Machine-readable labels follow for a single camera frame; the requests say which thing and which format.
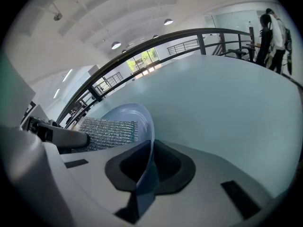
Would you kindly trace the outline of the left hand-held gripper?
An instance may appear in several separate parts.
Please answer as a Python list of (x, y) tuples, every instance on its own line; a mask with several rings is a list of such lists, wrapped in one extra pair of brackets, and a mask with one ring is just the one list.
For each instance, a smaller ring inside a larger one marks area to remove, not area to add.
[(61, 128), (56, 121), (47, 117), (40, 105), (30, 102), (20, 129), (37, 135), (43, 142), (50, 142), (57, 148), (83, 148), (90, 143), (88, 134)]

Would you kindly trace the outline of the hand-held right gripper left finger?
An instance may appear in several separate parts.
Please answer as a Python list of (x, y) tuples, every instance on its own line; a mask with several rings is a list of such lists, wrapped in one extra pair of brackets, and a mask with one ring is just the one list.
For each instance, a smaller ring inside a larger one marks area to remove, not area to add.
[(141, 226), (151, 206), (151, 142), (62, 155), (76, 227)]

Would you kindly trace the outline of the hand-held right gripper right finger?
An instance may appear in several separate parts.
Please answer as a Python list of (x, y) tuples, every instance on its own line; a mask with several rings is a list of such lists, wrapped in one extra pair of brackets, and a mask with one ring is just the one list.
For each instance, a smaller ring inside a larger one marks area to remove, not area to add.
[[(179, 193), (156, 196), (142, 216), (142, 227), (254, 227), (272, 212), (275, 200), (255, 179), (217, 155), (165, 141), (196, 165), (192, 181)], [(222, 183), (235, 181), (260, 207), (245, 220)]]

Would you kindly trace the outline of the silver steel wool scrubber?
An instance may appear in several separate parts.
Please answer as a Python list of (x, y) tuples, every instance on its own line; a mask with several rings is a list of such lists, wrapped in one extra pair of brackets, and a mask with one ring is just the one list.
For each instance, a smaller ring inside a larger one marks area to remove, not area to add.
[(89, 144), (83, 148), (73, 148), (71, 153), (82, 153), (114, 148), (138, 140), (138, 122), (113, 121), (86, 117), (79, 131), (89, 136)]

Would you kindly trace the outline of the large white plate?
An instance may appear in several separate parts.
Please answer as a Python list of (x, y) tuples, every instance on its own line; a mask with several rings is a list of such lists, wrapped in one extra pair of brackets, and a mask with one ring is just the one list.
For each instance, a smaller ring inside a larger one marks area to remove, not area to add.
[(105, 173), (113, 186), (130, 193), (125, 207), (115, 215), (135, 224), (155, 200), (160, 180), (154, 161), (154, 124), (149, 111), (142, 105), (128, 103), (106, 113), (103, 119), (136, 121), (137, 141), (131, 148), (107, 161)]

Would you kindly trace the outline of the thin black mezzanine railing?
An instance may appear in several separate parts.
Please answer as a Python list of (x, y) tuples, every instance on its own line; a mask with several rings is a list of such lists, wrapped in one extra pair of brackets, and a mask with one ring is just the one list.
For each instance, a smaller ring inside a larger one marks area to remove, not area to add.
[(173, 45), (171, 47), (168, 47), (168, 53), (169, 55), (174, 55), (174, 54), (178, 54), (184, 51), (188, 51), (191, 49), (195, 49), (199, 47), (199, 41), (198, 39), (193, 39), (193, 40), (189, 40), (189, 41), (185, 41), (176, 45)]
[(113, 86), (117, 85), (123, 80), (120, 72), (113, 74), (112, 76), (106, 78), (102, 77), (96, 82), (94, 88), (101, 95), (111, 89)]

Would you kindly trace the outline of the large glass window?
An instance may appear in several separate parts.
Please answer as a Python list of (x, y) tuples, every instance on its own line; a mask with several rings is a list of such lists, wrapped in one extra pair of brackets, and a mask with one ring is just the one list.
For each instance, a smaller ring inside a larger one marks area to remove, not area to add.
[[(126, 61), (128, 67), (130, 68), (131, 72), (134, 74), (139, 70), (142, 70), (149, 66), (150, 64), (153, 64), (155, 62), (159, 61), (158, 54), (155, 50), (155, 48), (150, 48), (132, 58)], [(153, 67), (150, 67), (149, 69), (145, 69), (142, 73), (135, 76), (136, 79), (139, 79), (148, 73), (153, 72), (154, 70), (161, 67), (161, 64), (155, 65)]]

